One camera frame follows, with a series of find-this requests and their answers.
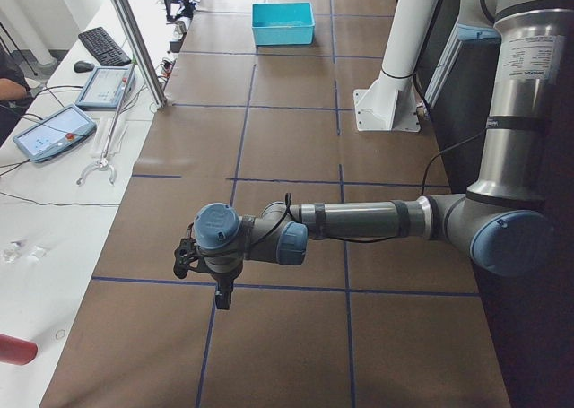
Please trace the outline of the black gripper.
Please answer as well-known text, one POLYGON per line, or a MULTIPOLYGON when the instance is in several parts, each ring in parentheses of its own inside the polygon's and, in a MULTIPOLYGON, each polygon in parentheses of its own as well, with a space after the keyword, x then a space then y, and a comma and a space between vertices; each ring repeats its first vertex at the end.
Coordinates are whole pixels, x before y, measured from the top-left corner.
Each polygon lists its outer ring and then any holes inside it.
POLYGON ((225 273, 212 273, 217 282, 214 294, 215 306, 218 310, 229 310, 232 303, 234 281, 240 276, 243 266, 239 265, 225 273))

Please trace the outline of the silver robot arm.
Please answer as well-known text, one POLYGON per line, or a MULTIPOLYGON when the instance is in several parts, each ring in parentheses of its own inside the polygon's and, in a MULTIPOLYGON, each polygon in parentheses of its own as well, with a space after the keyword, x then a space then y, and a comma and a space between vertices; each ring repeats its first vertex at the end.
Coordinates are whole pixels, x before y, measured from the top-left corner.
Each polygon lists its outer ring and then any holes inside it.
POLYGON ((573 0, 460 0, 458 29, 461 39, 500 42, 479 175, 464 193, 342 204, 295 204, 286 196, 259 216, 208 204, 175 249, 175 275, 210 275, 215 306, 227 309, 245 262, 300 265, 310 240, 440 240, 503 277, 543 266, 554 229, 537 181, 573 38, 573 0))

